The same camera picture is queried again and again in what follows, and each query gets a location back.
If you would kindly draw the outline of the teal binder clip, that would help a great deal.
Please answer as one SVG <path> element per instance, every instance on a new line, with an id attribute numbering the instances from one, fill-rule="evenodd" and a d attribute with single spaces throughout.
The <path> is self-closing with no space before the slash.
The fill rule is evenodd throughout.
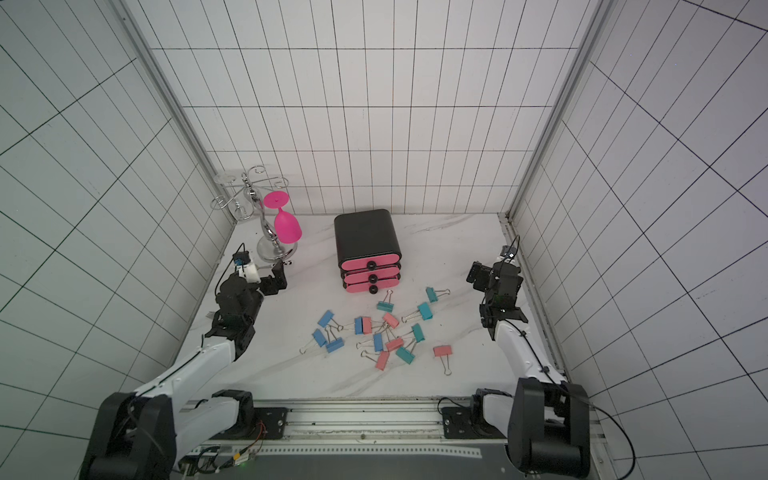
<path id="1" fill-rule="evenodd" d="M 405 343 L 403 339 L 400 339 L 395 354 L 406 364 L 411 364 L 415 359 L 413 350 L 417 344 L 418 342 L 416 340 L 411 340 L 408 343 Z"/>
<path id="2" fill-rule="evenodd" d="M 391 313 L 394 310 L 394 304 L 392 303 L 392 296 L 394 291 L 388 289 L 383 300 L 377 302 L 376 308 L 383 312 Z"/>
<path id="3" fill-rule="evenodd" d="M 449 289 L 435 289 L 433 287 L 428 286 L 426 289 L 427 298 L 430 303 L 436 303 L 439 301 L 440 298 L 448 296 L 451 294 L 451 291 Z"/>
<path id="4" fill-rule="evenodd" d="M 423 302 L 416 307 L 415 311 L 402 316 L 401 321 L 403 323 L 408 323 L 409 321 L 415 321 L 416 319 L 430 320 L 432 318 L 433 312 L 430 305 L 427 302 Z"/>
<path id="5" fill-rule="evenodd" d="M 409 339 L 411 342 L 416 343 L 420 343 L 425 340 L 425 335 L 420 324 L 412 325 L 411 329 L 408 332 L 401 334 L 400 337 L 403 339 Z"/>

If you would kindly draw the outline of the pink top drawer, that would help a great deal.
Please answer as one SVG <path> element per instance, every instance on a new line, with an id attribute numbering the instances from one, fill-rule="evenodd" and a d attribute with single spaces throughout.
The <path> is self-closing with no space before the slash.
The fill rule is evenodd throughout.
<path id="1" fill-rule="evenodd" d="M 400 262 L 400 255 L 397 253 L 388 253 L 382 255 L 373 255 L 364 258 L 349 259 L 340 264 L 340 269 L 345 272 L 355 270 L 375 270 L 379 267 L 396 265 Z"/>

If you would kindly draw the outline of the pink drawer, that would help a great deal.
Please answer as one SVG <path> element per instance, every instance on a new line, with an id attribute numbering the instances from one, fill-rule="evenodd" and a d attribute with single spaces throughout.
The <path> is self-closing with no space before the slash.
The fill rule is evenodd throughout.
<path id="1" fill-rule="evenodd" d="M 373 255 L 364 258 L 349 259 L 340 264 L 340 269 L 345 272 L 355 270 L 375 270 L 379 267 L 396 265 L 400 262 L 400 255 L 397 253 L 388 253 L 382 255 Z"/>
<path id="2" fill-rule="evenodd" d="M 400 269 L 394 266 L 385 266 L 374 270 L 360 269 L 345 272 L 342 280 L 347 285 L 358 283 L 377 283 L 378 281 L 390 278 L 396 278 L 400 274 Z"/>
<path id="3" fill-rule="evenodd" d="M 386 291 L 398 286 L 400 279 L 398 277 L 379 279 L 375 283 L 361 282 L 355 284 L 344 283 L 343 288 L 348 293 L 370 293 L 376 294 L 379 291 Z"/>

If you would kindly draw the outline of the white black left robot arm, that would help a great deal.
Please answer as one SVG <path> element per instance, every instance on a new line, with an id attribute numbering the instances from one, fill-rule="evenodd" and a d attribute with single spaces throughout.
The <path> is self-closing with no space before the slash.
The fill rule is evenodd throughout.
<path id="1" fill-rule="evenodd" d="M 155 379 L 102 402 L 80 478 L 167 479 L 185 455 L 211 438 L 253 433 L 257 417 L 250 392 L 222 389 L 207 398 L 199 393 L 243 355 L 263 301 L 286 289 L 287 280 L 283 261 L 266 277 L 257 275 L 243 252 L 233 261 L 233 273 L 216 287 L 218 309 L 200 346 Z"/>

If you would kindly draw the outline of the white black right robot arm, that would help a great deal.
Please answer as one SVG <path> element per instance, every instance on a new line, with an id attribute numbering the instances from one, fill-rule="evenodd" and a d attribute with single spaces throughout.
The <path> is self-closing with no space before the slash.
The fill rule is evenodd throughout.
<path id="1" fill-rule="evenodd" d="M 588 477 L 590 404 L 581 386 L 556 371 L 517 306 L 520 268 L 511 261 L 474 262 L 467 282 L 483 293 L 481 324 L 517 379 L 512 394 L 479 389 L 473 418 L 505 435 L 507 456 L 520 472 Z"/>

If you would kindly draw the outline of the blue binder clip far left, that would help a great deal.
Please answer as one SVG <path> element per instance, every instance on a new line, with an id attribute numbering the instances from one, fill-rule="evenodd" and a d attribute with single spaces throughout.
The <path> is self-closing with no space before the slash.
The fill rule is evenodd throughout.
<path id="1" fill-rule="evenodd" d="M 324 348 L 328 343 L 325 331 L 322 329 L 315 329 L 311 334 L 311 340 L 303 347 L 299 349 L 299 353 L 304 355 L 310 350 Z"/>

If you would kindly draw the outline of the pink binder clip lone right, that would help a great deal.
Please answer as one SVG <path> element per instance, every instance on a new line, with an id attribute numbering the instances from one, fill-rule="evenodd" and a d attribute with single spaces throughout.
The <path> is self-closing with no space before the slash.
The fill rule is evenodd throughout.
<path id="1" fill-rule="evenodd" d="M 453 354 L 452 346 L 451 345 L 435 346 L 433 348 L 433 354 L 435 358 L 438 358 L 440 360 L 441 365 L 443 367 L 443 374 L 445 376 L 450 376 L 452 374 L 452 370 L 450 368 L 450 357 Z"/>

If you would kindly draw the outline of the blue binder clip lower left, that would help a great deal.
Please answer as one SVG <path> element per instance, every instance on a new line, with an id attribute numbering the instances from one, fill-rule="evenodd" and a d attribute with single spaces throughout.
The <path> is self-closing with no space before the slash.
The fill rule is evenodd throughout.
<path id="1" fill-rule="evenodd" d="M 328 353 L 335 352 L 344 346 L 344 338 L 337 334 L 335 329 L 326 329 L 327 343 L 325 348 Z"/>

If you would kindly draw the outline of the black drawer cabinet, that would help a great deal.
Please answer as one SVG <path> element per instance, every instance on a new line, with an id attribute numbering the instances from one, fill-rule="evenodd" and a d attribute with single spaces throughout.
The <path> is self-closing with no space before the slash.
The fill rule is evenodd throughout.
<path id="1" fill-rule="evenodd" d="M 341 214 L 334 219 L 338 267 L 349 259 L 397 253 L 401 248 L 391 213 L 386 209 Z"/>

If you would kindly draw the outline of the pink bottom drawer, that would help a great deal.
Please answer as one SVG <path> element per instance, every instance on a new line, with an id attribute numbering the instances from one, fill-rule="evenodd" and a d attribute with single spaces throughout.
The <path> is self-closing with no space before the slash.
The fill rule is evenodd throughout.
<path id="1" fill-rule="evenodd" d="M 343 288 L 348 293 L 370 293 L 376 294 L 379 291 L 386 291 L 398 286 L 400 279 L 398 277 L 379 279 L 375 283 L 361 282 L 355 284 L 344 283 Z"/>

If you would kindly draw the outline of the pink binder clip upper centre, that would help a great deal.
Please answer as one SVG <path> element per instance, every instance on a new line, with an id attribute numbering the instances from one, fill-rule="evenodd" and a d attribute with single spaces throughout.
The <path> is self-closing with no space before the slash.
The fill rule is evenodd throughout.
<path id="1" fill-rule="evenodd" d="M 382 317 L 379 331 L 383 331 L 385 329 L 396 329 L 399 325 L 400 321 L 391 313 L 386 312 Z"/>

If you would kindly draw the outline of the blue binder clip centre lower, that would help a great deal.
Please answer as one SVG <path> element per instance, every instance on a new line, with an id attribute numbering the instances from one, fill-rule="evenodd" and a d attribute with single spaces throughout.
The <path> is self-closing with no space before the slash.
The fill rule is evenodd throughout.
<path id="1" fill-rule="evenodd" d="M 384 341 L 381 333 L 375 333 L 370 339 L 356 343 L 357 349 L 372 348 L 375 352 L 384 350 Z"/>

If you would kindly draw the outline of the pink binder clip bottom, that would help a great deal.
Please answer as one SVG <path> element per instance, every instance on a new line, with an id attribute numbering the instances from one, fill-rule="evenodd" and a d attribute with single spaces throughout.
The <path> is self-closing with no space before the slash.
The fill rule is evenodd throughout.
<path id="1" fill-rule="evenodd" d="M 377 355 L 373 355 L 363 350 L 360 352 L 360 356 L 364 359 L 371 361 L 377 370 L 384 371 L 389 361 L 390 353 L 388 351 L 382 351 L 382 352 L 379 352 Z"/>

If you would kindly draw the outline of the clear wine glass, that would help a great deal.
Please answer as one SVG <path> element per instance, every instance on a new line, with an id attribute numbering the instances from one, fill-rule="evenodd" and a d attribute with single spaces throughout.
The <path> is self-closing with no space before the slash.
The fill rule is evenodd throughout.
<path id="1" fill-rule="evenodd" d="M 247 195 L 250 183 L 245 172 L 223 171 L 214 176 L 214 182 L 222 193 L 211 200 L 212 209 L 226 210 L 238 222 L 253 217 L 255 207 Z"/>

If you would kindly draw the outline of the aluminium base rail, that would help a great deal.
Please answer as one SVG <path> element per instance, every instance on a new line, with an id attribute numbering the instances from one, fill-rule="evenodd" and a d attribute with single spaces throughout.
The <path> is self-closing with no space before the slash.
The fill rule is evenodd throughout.
<path id="1" fill-rule="evenodd" d="M 212 439 L 189 454 L 221 459 L 244 449 L 266 455 L 444 455 L 481 458 L 507 439 L 473 421 L 468 397 L 256 400 L 264 419 L 244 439 Z"/>

